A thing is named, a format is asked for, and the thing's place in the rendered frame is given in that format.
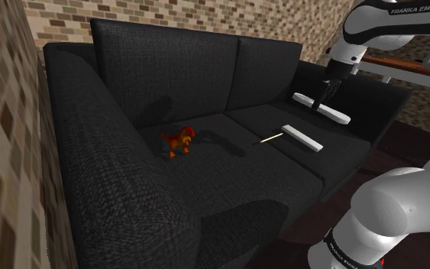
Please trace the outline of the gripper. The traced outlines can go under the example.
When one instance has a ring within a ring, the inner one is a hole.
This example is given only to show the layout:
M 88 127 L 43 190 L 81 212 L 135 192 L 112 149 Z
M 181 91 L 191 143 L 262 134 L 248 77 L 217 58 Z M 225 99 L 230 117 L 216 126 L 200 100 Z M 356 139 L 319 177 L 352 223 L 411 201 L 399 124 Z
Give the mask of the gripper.
M 347 79 L 349 75 L 350 65 L 348 63 L 330 59 L 325 68 L 322 86 L 318 89 L 317 96 L 313 99 L 312 110 L 316 111 L 324 101 L 328 101 L 333 97 L 340 87 L 342 80 Z

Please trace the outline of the long white rounded remote control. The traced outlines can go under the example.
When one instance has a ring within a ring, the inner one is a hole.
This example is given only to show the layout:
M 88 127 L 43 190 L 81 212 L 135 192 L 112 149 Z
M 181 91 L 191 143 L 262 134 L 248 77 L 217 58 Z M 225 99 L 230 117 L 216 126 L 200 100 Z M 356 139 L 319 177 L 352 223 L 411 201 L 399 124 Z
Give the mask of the long white rounded remote control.
M 304 106 L 307 106 L 311 108 L 314 104 L 314 100 L 309 98 L 308 96 L 305 96 L 301 93 L 295 92 L 292 96 L 292 99 L 294 101 L 297 101 Z M 351 118 L 335 109 L 332 109 L 326 105 L 320 104 L 317 108 L 317 112 L 321 113 L 322 115 L 326 116 L 327 118 L 330 118 L 332 121 L 337 122 L 342 125 L 348 125 L 351 121 Z

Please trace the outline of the flat white rectangular remote control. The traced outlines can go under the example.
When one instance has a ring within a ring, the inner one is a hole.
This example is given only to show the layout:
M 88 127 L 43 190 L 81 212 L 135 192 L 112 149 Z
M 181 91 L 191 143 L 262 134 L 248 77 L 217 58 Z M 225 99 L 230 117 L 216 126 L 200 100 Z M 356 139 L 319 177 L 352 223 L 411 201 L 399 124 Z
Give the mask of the flat white rectangular remote control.
M 323 149 L 323 146 L 317 141 L 313 140 L 312 138 L 308 137 L 307 135 L 303 134 L 301 131 L 295 129 L 290 125 L 284 125 L 281 129 L 283 130 L 283 132 L 294 137 L 297 141 L 301 142 L 315 152 L 319 152 Z

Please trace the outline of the thin tan wooden stick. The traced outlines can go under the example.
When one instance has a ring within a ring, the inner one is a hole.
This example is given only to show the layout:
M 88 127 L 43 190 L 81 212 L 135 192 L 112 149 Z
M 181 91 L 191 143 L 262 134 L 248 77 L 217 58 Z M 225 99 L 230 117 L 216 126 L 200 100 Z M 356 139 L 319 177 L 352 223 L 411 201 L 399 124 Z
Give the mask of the thin tan wooden stick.
M 271 136 L 271 137 L 265 138 L 265 139 L 263 139 L 263 140 L 261 140 L 261 141 L 254 142 L 252 145 L 262 144 L 262 143 L 268 142 L 268 141 L 270 141 L 270 140 L 273 140 L 273 139 L 275 139 L 275 138 L 278 138 L 278 137 L 280 137 L 280 136 L 282 136 L 282 135 L 284 135 L 284 133 L 283 133 L 283 132 L 281 132 L 281 133 L 279 133 L 279 134 L 275 134 L 275 135 L 273 135 L 273 136 Z

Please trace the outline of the white table with brown top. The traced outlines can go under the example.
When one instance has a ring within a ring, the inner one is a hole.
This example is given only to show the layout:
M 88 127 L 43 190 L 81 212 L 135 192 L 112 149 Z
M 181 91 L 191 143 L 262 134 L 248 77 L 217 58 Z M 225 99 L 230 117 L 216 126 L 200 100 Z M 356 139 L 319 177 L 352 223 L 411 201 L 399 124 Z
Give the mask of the white table with brown top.
M 388 83 L 392 78 L 395 78 L 430 87 L 430 69 L 425 68 L 422 63 L 416 61 L 363 56 L 361 62 L 354 66 L 352 73 L 356 74 L 358 70 L 381 75 L 383 83 Z M 430 159 L 423 168 L 430 169 Z

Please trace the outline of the black fabric sofa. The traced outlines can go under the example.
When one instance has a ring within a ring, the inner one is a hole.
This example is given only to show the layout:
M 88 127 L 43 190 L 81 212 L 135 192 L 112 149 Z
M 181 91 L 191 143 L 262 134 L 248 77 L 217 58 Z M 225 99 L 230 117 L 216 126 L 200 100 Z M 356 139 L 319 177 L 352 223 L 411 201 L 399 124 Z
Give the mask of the black fabric sofa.
M 352 76 L 329 102 L 351 117 L 341 125 L 292 99 L 325 73 L 300 44 L 90 24 L 90 44 L 44 46 L 79 269 L 243 269 L 357 172 L 409 98 Z M 160 131 L 186 126 L 189 153 L 171 159 Z

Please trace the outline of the orange and red toy dinosaur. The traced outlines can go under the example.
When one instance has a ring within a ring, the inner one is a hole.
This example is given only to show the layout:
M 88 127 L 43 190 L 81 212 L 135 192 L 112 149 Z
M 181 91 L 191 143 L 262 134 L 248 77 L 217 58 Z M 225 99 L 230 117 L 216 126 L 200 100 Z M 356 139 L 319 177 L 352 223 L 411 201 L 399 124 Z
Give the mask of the orange and red toy dinosaur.
M 160 131 L 160 136 L 169 144 L 169 156 L 171 159 L 175 159 L 176 155 L 174 154 L 174 150 L 177 147 L 181 147 L 185 154 L 189 153 L 188 146 L 192 142 L 192 138 L 194 138 L 195 132 L 190 126 L 186 126 L 182 128 L 179 134 L 174 136 L 169 136 L 166 133 Z

